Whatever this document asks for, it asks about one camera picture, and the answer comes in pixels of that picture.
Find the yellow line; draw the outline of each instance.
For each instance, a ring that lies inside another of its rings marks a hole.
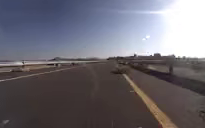
[[[123,76],[129,82],[138,96],[141,97],[150,112],[158,120],[163,128],[177,128],[177,126],[171,121],[171,119],[157,107],[155,102],[153,102],[126,74],[123,74]]]

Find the lane marking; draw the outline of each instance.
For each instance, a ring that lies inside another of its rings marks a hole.
[[[135,90],[138,96],[143,100],[147,108],[150,110],[150,112],[157,119],[157,121],[162,125],[163,128],[178,128],[171,121],[171,119],[158,108],[155,102],[152,99],[150,99],[126,74],[123,74],[123,76],[131,85],[131,87]]]
[[[49,73],[54,73],[54,72],[60,72],[60,71],[70,70],[70,69],[74,69],[74,68],[78,68],[78,67],[63,68],[63,69],[58,69],[58,70],[53,70],[53,71],[48,71],[48,72],[42,72],[42,73],[36,73],[36,74],[25,75],[25,76],[18,76],[18,77],[14,77],[14,78],[2,79],[2,80],[0,80],[0,82],[11,81],[11,80],[17,80],[17,79],[27,78],[27,77],[32,77],[32,76],[39,76],[39,75],[44,75],[44,74],[49,74]]]

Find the sun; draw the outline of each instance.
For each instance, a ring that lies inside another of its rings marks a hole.
[[[205,57],[205,0],[178,0],[164,12],[167,28],[163,50]]]

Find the road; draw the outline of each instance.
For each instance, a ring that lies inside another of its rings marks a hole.
[[[6,128],[160,128],[123,75],[111,73],[114,67],[89,64],[0,81],[0,122],[9,120]]]

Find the white line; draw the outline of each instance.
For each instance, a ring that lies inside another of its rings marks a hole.
[[[64,71],[64,70],[74,69],[74,68],[78,68],[78,67],[63,68],[63,69],[58,69],[58,70],[49,71],[49,72],[42,72],[42,73],[36,73],[36,74],[31,74],[31,75],[26,75],[26,76],[19,76],[19,77],[14,77],[14,78],[8,78],[8,79],[0,80],[0,82],[17,80],[17,79],[27,78],[27,77],[32,77],[32,76],[39,76],[39,75],[43,75],[43,74],[49,74],[49,73],[53,73],[53,72],[60,72],[60,71]]]

